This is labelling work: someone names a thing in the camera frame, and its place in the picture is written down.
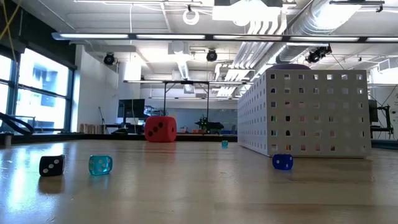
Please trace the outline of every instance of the monitor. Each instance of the monitor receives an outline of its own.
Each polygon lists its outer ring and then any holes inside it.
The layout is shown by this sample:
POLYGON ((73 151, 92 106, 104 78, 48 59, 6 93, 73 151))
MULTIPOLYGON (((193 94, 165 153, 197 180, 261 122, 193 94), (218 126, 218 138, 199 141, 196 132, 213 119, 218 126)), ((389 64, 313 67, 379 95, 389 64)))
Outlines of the monitor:
POLYGON ((145 99, 119 100, 118 118, 144 118, 144 107, 145 99))

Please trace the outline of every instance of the blue die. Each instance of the blue die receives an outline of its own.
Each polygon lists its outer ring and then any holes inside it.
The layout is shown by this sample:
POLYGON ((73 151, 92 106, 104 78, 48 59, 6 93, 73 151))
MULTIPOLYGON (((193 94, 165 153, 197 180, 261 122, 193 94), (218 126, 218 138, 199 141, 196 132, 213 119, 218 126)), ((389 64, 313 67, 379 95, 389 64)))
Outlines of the blue die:
POLYGON ((272 157, 272 165, 275 169, 290 170, 293 167, 293 157, 290 154, 275 154, 272 157))
POLYGON ((222 147, 223 149, 227 149, 227 148, 228 148, 228 141, 222 141, 222 142, 221 142, 221 147, 222 147))
POLYGON ((112 170, 113 161, 110 156, 90 156, 88 161, 88 170, 92 175, 109 174, 112 170))

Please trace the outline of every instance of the yellow cable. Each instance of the yellow cable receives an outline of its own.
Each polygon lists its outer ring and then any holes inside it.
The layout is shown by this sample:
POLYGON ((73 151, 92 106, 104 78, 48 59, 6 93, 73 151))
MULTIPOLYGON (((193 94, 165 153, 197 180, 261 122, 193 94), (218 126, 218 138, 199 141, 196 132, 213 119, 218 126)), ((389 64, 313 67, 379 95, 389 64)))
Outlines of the yellow cable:
POLYGON ((19 0, 18 5, 17 5, 17 7, 16 7, 14 13, 12 13, 12 16, 11 16, 10 20, 8 21, 6 27, 4 28, 4 30, 3 30, 3 31, 1 32, 1 34, 0 34, 0 40, 2 39, 2 37, 4 36, 4 34, 6 33, 6 31, 7 31, 8 28, 10 27, 10 24, 11 24, 12 21, 14 20, 15 15, 17 14, 18 9, 19 9, 19 7, 21 6, 21 2, 22 2, 22 1, 23 1, 23 0, 19 0))
MULTIPOLYGON (((5 2, 5 1, 4 1, 3 4, 2 4, 2 10, 3 10, 3 12, 4 12, 4 18, 6 19, 6 22, 8 22, 8 16, 7 16, 7 10, 6 10, 6 2, 5 2)), ((16 55, 15 55, 15 51, 14 51, 14 44, 12 43, 11 30, 10 30, 9 27, 8 27, 8 38, 9 38, 9 40, 10 40, 11 51, 12 51, 12 56, 14 57, 14 61, 15 61, 15 62, 18 62, 18 61, 17 61, 17 57, 16 57, 16 55)))

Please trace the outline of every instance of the window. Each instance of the window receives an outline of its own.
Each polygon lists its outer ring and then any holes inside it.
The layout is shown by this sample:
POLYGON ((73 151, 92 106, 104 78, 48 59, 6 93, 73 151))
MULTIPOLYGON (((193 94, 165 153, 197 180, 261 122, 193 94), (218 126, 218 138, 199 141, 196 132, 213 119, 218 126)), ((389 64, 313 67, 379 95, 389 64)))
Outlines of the window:
POLYGON ((8 86, 0 84, 0 112, 6 113, 7 99, 8 99, 8 86))
POLYGON ((21 55, 19 83, 66 96, 69 69, 26 49, 21 55))
POLYGON ((65 120, 65 99, 18 90, 16 115, 32 116, 35 128, 63 128, 65 120))
POLYGON ((0 68, 1 68, 0 79, 10 80, 11 63, 12 63, 11 59, 0 55, 0 68))

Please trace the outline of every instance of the white pegboard box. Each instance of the white pegboard box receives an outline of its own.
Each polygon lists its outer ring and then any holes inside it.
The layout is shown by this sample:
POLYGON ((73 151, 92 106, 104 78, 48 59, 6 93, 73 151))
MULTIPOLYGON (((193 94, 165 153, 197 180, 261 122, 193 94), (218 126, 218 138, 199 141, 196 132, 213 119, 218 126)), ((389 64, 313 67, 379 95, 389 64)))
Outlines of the white pegboard box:
POLYGON ((238 101, 238 143, 261 154, 366 157, 365 70, 267 70, 238 101))

